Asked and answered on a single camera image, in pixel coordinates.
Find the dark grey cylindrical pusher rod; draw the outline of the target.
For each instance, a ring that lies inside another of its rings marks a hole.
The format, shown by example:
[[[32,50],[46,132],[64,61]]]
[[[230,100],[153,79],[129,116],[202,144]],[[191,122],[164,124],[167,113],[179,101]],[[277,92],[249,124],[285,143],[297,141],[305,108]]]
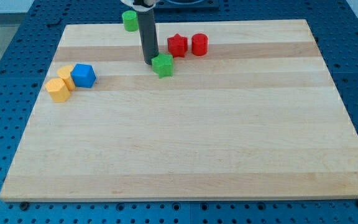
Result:
[[[137,11],[137,19],[144,61],[147,65],[151,65],[152,59],[159,55],[154,10]]]

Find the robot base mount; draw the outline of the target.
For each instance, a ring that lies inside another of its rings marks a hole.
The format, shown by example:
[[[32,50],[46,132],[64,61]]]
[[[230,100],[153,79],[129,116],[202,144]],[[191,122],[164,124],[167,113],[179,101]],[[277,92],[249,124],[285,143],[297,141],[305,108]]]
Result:
[[[219,0],[161,0],[155,9],[218,9]]]

